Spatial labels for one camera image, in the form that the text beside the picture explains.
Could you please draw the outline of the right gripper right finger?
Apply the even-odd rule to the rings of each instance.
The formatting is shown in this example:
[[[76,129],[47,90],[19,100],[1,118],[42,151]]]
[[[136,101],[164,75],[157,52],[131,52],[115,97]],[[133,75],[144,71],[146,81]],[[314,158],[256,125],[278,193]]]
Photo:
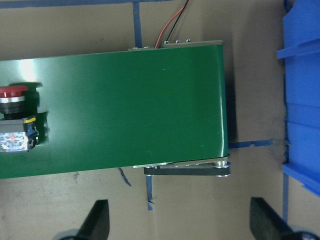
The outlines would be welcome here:
[[[250,199],[249,228],[255,240],[297,240],[297,235],[262,198]]]

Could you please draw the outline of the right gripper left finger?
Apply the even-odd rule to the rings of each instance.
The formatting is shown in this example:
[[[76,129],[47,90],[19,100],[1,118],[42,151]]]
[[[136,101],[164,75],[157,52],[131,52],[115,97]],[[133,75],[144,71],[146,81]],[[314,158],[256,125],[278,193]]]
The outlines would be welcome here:
[[[107,199],[97,200],[74,237],[75,240],[107,240],[110,234],[110,213]]]

